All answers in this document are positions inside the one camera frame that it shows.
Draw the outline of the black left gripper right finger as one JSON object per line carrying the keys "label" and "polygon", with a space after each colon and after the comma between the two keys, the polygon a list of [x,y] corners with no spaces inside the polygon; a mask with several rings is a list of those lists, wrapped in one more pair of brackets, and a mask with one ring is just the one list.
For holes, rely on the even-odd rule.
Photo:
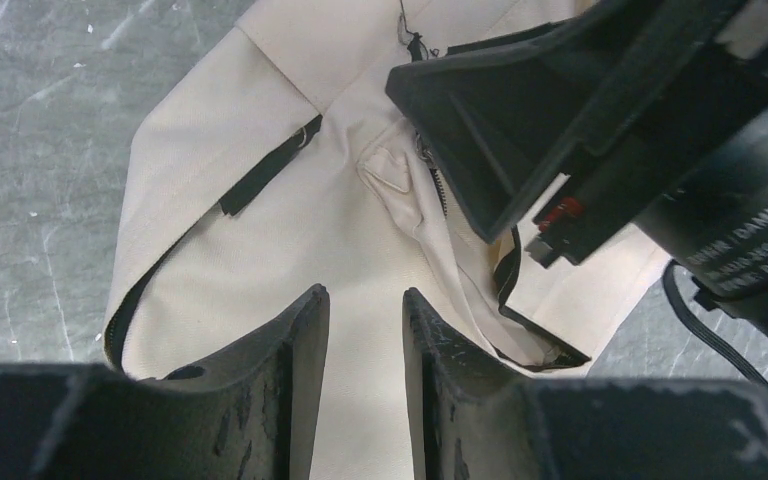
{"label": "black left gripper right finger", "polygon": [[536,379],[403,297],[418,479],[768,479],[768,395],[736,381]]}

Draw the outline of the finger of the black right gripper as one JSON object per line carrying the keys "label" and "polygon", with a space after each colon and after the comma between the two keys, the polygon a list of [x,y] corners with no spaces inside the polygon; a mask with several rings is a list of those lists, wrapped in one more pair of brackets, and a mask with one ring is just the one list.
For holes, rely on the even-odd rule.
{"label": "finger of the black right gripper", "polygon": [[473,230],[492,241],[574,148],[605,153],[741,8],[601,1],[562,22],[395,67],[385,91],[430,146]]}

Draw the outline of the beige canvas backpack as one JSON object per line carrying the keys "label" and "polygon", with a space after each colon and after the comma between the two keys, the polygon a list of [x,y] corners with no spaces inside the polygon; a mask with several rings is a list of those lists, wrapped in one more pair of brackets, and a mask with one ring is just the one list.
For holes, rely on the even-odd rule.
{"label": "beige canvas backpack", "polygon": [[108,361],[160,378],[314,284],[331,320],[315,479],[410,479],[411,288],[530,376],[586,374],[667,263],[629,226],[543,269],[440,199],[385,93],[408,35],[433,48],[572,16],[571,1],[258,1],[138,128],[106,312]]}

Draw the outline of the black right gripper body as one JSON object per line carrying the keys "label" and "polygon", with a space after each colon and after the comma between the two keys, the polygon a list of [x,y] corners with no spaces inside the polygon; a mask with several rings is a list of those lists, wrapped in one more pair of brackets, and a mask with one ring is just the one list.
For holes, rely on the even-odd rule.
{"label": "black right gripper body", "polygon": [[575,264],[632,223],[768,336],[768,1],[605,1],[528,38],[591,90],[529,254]]}

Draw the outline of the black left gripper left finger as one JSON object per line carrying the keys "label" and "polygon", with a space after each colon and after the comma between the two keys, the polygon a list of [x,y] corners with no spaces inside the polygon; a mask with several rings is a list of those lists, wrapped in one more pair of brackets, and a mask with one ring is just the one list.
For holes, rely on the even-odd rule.
{"label": "black left gripper left finger", "polygon": [[306,479],[329,336],[315,285],[161,379],[0,364],[0,479]]}

